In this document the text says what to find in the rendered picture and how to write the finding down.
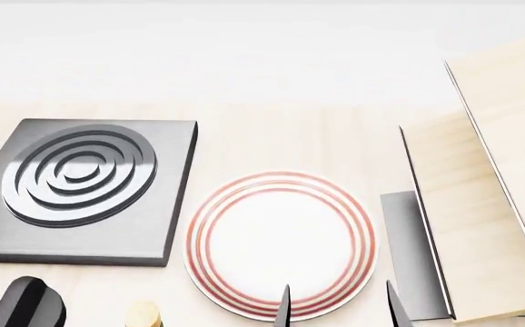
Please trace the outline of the glossy black bowl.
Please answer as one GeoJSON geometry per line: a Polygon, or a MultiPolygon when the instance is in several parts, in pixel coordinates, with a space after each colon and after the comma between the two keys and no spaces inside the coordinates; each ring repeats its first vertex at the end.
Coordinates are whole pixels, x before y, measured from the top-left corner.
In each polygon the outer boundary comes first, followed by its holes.
{"type": "Polygon", "coordinates": [[[0,299],[0,327],[64,327],[65,320],[62,297],[37,277],[18,277],[0,299]]]}

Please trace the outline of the cream round object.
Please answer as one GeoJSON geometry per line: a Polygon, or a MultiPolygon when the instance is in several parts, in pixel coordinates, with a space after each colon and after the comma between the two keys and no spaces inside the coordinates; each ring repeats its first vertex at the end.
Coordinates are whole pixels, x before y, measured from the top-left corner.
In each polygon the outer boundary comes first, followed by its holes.
{"type": "Polygon", "coordinates": [[[134,302],[124,319],[125,327],[163,327],[157,304],[149,301],[134,302]]]}

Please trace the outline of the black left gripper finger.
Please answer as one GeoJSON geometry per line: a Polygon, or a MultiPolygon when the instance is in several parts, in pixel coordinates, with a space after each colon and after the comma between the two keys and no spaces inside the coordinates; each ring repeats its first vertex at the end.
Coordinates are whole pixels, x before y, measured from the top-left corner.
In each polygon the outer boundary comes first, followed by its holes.
{"type": "Polygon", "coordinates": [[[285,285],[282,301],[276,313],[273,327],[290,327],[291,323],[291,289],[285,285]]]}

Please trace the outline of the light wooden cabinet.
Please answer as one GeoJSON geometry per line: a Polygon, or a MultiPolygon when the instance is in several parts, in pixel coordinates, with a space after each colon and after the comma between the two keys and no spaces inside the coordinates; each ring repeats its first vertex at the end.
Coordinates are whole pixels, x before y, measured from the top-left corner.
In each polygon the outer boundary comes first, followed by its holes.
{"type": "Polygon", "coordinates": [[[445,68],[456,105],[401,136],[441,306],[471,327],[525,314],[525,38],[445,68]]]}

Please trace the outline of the grey stove burner plate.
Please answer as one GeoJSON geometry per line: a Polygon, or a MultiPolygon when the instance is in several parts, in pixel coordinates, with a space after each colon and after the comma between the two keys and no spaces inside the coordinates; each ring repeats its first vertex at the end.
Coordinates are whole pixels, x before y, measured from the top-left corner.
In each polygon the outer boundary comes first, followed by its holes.
{"type": "Polygon", "coordinates": [[[169,261],[198,123],[24,119],[0,149],[0,263],[169,261]]]}

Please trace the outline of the white plate with red rings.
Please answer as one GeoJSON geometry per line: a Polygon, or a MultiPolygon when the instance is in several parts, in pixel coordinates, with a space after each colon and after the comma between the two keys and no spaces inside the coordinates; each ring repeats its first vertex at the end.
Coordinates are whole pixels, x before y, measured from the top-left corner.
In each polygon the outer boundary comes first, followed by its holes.
{"type": "Polygon", "coordinates": [[[307,173],[268,171],[220,187],[197,209],[185,269],[219,307],[273,321],[283,296],[292,321],[339,309],[368,284],[379,255],[371,213],[342,187],[307,173]]]}

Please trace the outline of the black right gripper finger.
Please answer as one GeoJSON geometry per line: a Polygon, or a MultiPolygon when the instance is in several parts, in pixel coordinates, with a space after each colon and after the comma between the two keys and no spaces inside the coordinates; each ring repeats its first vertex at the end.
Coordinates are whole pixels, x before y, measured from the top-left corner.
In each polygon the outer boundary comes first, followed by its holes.
{"type": "Polygon", "coordinates": [[[411,327],[411,320],[405,312],[390,280],[386,281],[386,290],[393,327],[411,327]]]}

